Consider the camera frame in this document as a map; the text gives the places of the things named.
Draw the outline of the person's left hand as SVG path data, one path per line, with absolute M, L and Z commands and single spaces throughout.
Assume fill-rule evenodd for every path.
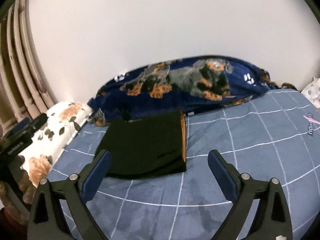
M 36 188 L 30 181 L 28 173 L 26 170 L 22 170 L 22 178 L 18 182 L 18 187 L 23 193 L 23 202 L 25 204 L 32 204 Z M 9 215 L 21 225 L 28 225 L 29 215 L 24 215 L 18 210 L 17 206 L 14 204 L 13 200 L 9 196 L 8 187 L 4 182 L 1 181 L 1 202 L 9 213 Z

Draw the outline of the left forearm dark sleeve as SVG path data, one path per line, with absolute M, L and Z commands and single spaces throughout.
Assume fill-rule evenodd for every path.
M 27 239 L 27 226 L 15 221 L 5 208 L 1 209 L 1 240 Z

